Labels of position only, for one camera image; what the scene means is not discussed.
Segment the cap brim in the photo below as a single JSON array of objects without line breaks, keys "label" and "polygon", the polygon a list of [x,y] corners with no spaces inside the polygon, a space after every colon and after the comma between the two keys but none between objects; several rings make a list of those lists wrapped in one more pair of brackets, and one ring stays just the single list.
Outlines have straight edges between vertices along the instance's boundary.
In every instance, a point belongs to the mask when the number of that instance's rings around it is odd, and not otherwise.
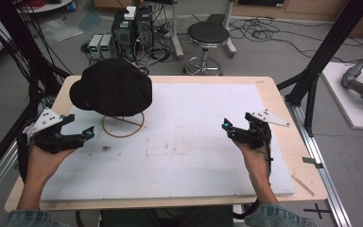
[{"label": "cap brim", "polygon": [[84,111],[91,111],[92,108],[86,104],[86,88],[83,86],[81,81],[76,81],[71,87],[69,91],[70,100],[73,105],[77,108]]}]

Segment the gray floor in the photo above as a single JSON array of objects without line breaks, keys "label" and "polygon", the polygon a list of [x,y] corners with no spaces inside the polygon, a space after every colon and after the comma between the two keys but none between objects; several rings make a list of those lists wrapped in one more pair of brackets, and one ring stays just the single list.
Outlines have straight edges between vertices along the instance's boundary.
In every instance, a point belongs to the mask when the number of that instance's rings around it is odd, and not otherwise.
[{"label": "gray floor", "polygon": [[[66,9],[58,9],[40,13],[39,18],[41,23],[65,18],[64,23],[68,26],[76,26],[81,22],[85,23],[83,20],[91,16],[91,13],[92,10],[88,6],[81,5],[81,8],[73,13]],[[98,14],[111,16],[109,12],[99,12]],[[90,30],[84,30],[83,34],[69,40],[49,42],[63,63],[75,75],[80,75],[83,69],[88,67],[88,60],[80,51],[81,45],[91,40],[95,33],[111,31],[110,18],[104,17],[103,20],[98,20],[97,26],[92,26]],[[192,19],[194,18],[180,19],[179,25],[182,26]],[[282,22],[274,22],[273,25],[281,30],[298,32],[319,39],[324,38],[331,28],[331,25],[295,26]],[[238,32],[232,33],[234,37],[238,37],[238,35]],[[316,49],[320,45],[320,41],[289,33],[275,34],[274,37],[290,40],[301,50]],[[184,62],[192,56],[199,55],[200,50],[188,44],[183,35],[180,36],[180,39],[185,53],[184,59],[154,64],[148,68],[150,75],[183,75]],[[232,41],[238,51],[233,59],[229,58],[229,54],[224,49],[210,52],[210,56],[221,63],[225,76],[267,76],[279,83],[299,74],[310,61],[309,58],[304,57],[286,43],[273,41],[255,43],[247,39],[232,39]],[[36,42],[41,45],[39,39],[36,39]],[[363,58],[363,48],[343,45],[336,57],[345,61],[361,59]],[[288,91],[289,89],[285,89],[282,94],[285,95]],[[21,76],[10,56],[6,53],[0,54],[0,141],[27,102],[26,80]],[[315,138],[349,219],[353,226],[363,226],[363,131],[350,128],[322,79],[319,81],[313,123]],[[4,204],[17,176],[17,170],[13,169],[0,186],[0,223],[7,215]],[[298,214],[314,219],[319,226],[335,226],[333,217],[328,213],[322,213],[320,218],[317,213],[303,211],[303,209],[315,209],[315,203],[319,209],[329,210],[326,201],[287,202],[286,204]],[[84,226],[95,226],[97,214],[96,211],[83,211],[81,216],[85,222]],[[55,212],[54,218],[57,221],[77,226],[74,212]]]}]

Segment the person's left hand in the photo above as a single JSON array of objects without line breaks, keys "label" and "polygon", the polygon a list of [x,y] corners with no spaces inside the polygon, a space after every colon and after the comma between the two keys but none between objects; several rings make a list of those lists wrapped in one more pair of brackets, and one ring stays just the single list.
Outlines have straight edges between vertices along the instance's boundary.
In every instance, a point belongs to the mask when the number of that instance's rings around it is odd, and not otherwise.
[{"label": "person's left hand", "polygon": [[46,184],[63,160],[74,151],[75,149],[68,149],[52,154],[37,146],[32,146],[28,156],[26,183]]}]

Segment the stool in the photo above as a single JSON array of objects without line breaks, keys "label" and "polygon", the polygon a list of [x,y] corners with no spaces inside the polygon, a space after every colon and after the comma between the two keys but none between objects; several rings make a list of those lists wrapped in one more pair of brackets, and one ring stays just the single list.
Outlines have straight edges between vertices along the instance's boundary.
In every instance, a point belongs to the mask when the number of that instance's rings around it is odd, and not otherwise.
[{"label": "stool", "polygon": [[208,58],[208,48],[216,48],[225,45],[229,40],[228,30],[215,23],[199,22],[187,29],[187,38],[190,42],[202,47],[201,57],[190,59],[183,68],[183,72],[191,76],[208,75],[223,76],[220,65]]}]

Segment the wooden table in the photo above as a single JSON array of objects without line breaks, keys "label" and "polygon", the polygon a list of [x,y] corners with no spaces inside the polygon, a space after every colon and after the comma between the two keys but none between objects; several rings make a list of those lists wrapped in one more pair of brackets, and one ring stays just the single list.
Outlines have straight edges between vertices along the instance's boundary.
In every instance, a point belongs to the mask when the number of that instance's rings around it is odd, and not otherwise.
[{"label": "wooden table", "polygon": [[[68,114],[72,104],[68,91],[71,85],[80,79],[72,76],[66,79],[52,108],[57,114]],[[264,106],[270,107],[274,114],[291,124],[294,122],[285,103],[271,78],[267,77],[186,77],[186,76],[151,76],[153,83],[226,83],[254,84]],[[314,165],[303,162],[303,157],[309,157],[303,140],[295,127],[272,125],[273,133],[277,135],[279,147],[285,159],[287,169],[296,188],[291,196],[278,197],[279,201],[309,201],[325,200],[327,191]],[[23,189],[19,178],[14,185],[5,209],[16,208]],[[204,198],[166,198],[166,199],[123,199],[123,200],[88,200],[88,201],[42,201],[43,210],[80,210],[80,209],[111,209],[133,207],[177,207],[193,205],[240,204],[254,201],[254,197],[204,197]]]}]

